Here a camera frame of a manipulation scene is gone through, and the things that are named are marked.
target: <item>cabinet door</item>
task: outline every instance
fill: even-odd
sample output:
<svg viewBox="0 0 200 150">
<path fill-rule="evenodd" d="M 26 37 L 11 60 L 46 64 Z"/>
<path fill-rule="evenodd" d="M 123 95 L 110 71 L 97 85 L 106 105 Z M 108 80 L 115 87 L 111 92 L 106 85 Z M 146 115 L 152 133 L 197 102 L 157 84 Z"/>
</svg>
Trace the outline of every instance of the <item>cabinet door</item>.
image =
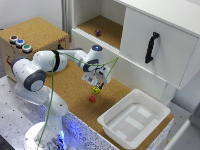
<svg viewBox="0 0 200 150">
<path fill-rule="evenodd" d="M 153 32 L 160 37 L 154 40 L 153 60 L 146 64 L 145 56 Z M 191 34 L 127 8 L 120 54 L 179 86 L 197 41 L 198 38 Z"/>
</svg>

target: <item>cable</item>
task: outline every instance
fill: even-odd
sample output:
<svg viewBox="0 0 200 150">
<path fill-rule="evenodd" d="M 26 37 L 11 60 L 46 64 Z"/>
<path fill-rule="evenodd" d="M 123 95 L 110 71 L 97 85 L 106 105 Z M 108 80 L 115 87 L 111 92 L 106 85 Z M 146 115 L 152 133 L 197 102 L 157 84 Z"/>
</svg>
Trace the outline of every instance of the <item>cable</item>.
<svg viewBox="0 0 200 150">
<path fill-rule="evenodd" d="M 79 62 L 81 62 L 81 63 L 84 63 L 84 64 L 86 64 L 86 65 L 90 65 L 90 66 L 102 66 L 102 65 L 110 64 L 110 63 L 112 63 L 113 61 L 115 61 L 115 63 L 112 65 L 112 67 L 111 67 L 109 73 L 108 73 L 107 76 L 106 76 L 106 80 L 107 80 L 107 78 L 108 78 L 110 72 L 112 71 L 113 67 L 115 66 L 116 62 L 117 62 L 118 59 L 119 59 L 119 57 L 117 57 L 117 58 L 115 58 L 115 59 L 113 59 L 113 60 L 111 60 L 110 62 L 107 62 L 107 63 L 105 63 L 105 64 L 94 65 L 94 64 L 85 63 L 85 62 L 83 62 L 83 61 L 81 61 L 81 60 L 79 60 L 79 59 L 77 59 L 77 58 L 75 58 L 75 57 L 73 57 L 73 56 L 71 56 L 71 55 L 69 55 L 69 54 L 66 54 L 66 53 L 60 53 L 60 54 L 61 54 L 61 55 L 67 55 L 67 56 L 72 57 L 72 58 L 74 58 L 75 60 L 77 60 L 77 61 L 79 61 Z M 53 56 L 53 60 L 52 60 L 52 91 L 51 91 L 51 100 L 50 100 L 50 105 L 49 105 L 49 108 L 48 108 L 48 113 L 47 113 L 47 118 L 46 118 L 46 121 L 45 121 L 44 129 L 43 129 L 43 131 L 42 131 L 42 134 L 41 134 L 41 137 L 40 137 L 40 140 L 39 140 L 39 143 L 38 143 L 37 150 L 38 150 L 38 148 L 39 148 L 40 142 L 41 142 L 41 140 L 42 140 L 42 136 L 43 136 L 44 131 L 45 131 L 45 129 L 46 129 L 46 125 L 47 125 L 47 122 L 48 122 L 48 120 L 49 120 L 49 113 L 50 113 L 50 110 L 51 110 L 51 103 L 52 103 L 53 89 L 54 89 L 54 71 L 53 71 L 53 68 L 54 68 L 54 60 L 55 60 L 55 57 L 56 57 L 56 55 Z"/>
</svg>

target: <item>cardboard box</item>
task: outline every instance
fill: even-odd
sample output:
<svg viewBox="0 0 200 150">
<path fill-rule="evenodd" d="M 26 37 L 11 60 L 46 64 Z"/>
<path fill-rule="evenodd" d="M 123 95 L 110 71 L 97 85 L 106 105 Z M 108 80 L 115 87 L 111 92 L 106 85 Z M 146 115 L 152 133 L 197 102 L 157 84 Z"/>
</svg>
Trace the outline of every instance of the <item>cardboard box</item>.
<svg viewBox="0 0 200 150">
<path fill-rule="evenodd" d="M 33 51 L 23 53 L 22 49 L 10 44 L 10 37 L 16 35 L 32 46 Z M 57 50 L 58 45 L 69 48 L 69 35 L 40 17 L 36 17 L 0 31 L 0 50 L 6 74 L 17 81 L 11 70 L 11 61 L 18 56 L 32 60 L 33 55 L 41 50 Z"/>
</svg>

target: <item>door handle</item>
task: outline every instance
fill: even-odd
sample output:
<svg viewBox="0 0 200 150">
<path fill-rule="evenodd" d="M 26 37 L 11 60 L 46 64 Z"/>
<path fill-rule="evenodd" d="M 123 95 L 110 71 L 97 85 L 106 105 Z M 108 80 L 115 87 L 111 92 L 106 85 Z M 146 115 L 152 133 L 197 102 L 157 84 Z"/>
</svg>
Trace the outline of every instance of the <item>door handle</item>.
<svg viewBox="0 0 200 150">
<path fill-rule="evenodd" d="M 149 45 L 147 48 L 147 53 L 146 53 L 146 57 L 145 57 L 145 63 L 148 64 L 149 62 L 151 62 L 153 60 L 153 57 L 151 56 L 152 50 L 153 50 L 153 46 L 154 46 L 154 40 L 157 39 L 160 35 L 156 32 L 153 32 L 153 36 L 151 37 L 150 41 L 149 41 Z"/>
</svg>

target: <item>white tray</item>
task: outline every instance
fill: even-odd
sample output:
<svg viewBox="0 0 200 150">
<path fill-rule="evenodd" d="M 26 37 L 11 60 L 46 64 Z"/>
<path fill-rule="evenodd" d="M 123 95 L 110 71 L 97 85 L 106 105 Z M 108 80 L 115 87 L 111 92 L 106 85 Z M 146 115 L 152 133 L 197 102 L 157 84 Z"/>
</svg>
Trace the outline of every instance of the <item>white tray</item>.
<svg viewBox="0 0 200 150">
<path fill-rule="evenodd" d="M 105 133 L 126 149 L 137 148 L 169 115 L 170 109 L 133 90 L 98 118 Z"/>
</svg>

